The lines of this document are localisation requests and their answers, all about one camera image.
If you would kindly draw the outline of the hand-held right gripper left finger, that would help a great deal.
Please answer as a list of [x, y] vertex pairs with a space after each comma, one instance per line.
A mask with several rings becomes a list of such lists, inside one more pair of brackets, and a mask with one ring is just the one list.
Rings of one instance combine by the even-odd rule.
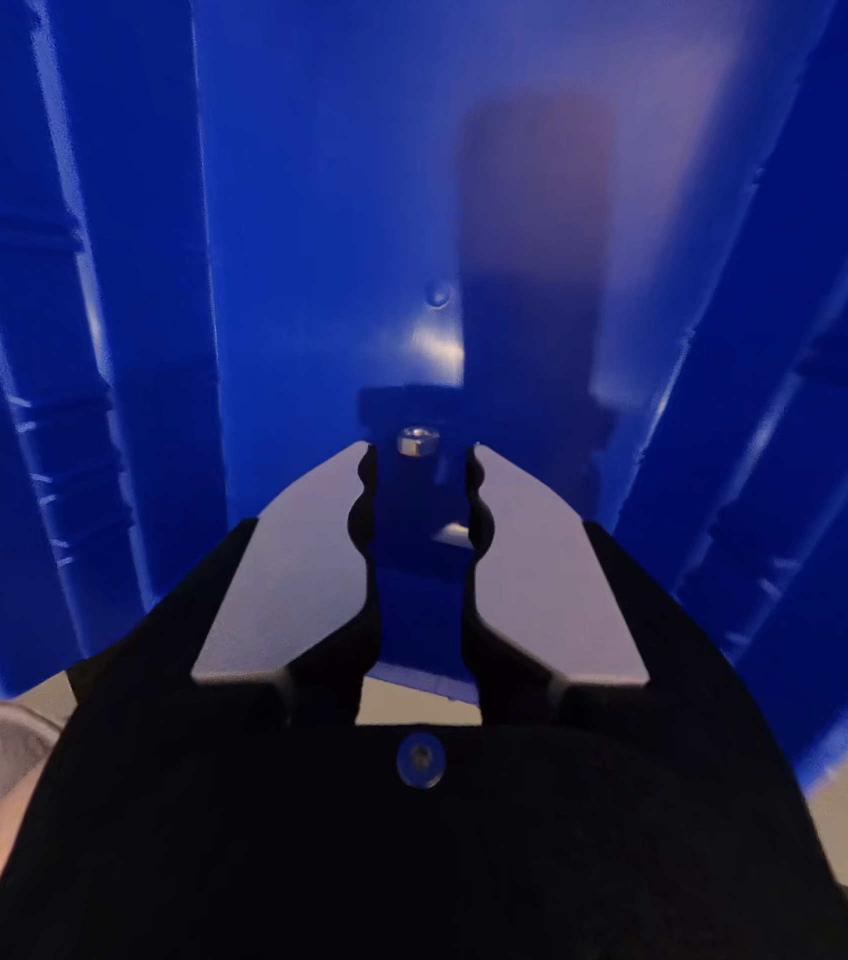
[[288, 724], [354, 724], [381, 652], [378, 456], [357, 441], [258, 515], [190, 676], [267, 688]]

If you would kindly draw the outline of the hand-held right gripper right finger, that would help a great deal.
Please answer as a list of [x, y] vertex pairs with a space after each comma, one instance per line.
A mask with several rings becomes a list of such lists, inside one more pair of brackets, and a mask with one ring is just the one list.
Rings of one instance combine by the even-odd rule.
[[485, 444], [467, 454], [461, 654], [483, 724], [555, 724], [581, 693], [630, 697], [650, 673], [582, 517]]

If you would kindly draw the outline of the blue plastic bin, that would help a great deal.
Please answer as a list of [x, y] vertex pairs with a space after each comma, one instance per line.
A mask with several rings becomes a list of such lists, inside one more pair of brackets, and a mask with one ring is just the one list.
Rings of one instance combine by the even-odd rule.
[[386, 666], [468, 679], [423, 538], [487, 444], [830, 778], [848, 2], [0, 2], [0, 698], [360, 439]]

